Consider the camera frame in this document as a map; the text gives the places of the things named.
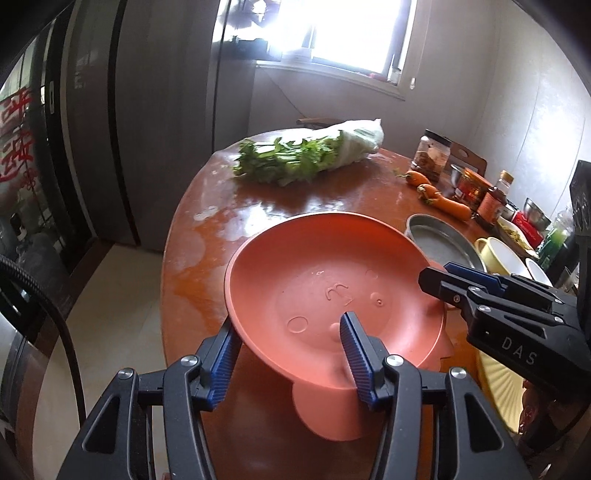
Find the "person right hand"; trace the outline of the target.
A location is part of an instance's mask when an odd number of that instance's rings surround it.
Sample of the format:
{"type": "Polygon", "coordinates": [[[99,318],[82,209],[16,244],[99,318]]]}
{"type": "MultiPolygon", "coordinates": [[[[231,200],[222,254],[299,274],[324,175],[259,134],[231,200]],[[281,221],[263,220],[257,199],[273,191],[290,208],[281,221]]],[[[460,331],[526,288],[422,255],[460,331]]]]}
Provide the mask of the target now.
{"type": "Polygon", "coordinates": [[[523,388],[518,430],[522,435],[533,432],[535,427],[539,427],[544,422],[561,431],[579,413],[580,408],[576,403],[561,403],[528,380],[523,381],[523,388]]]}

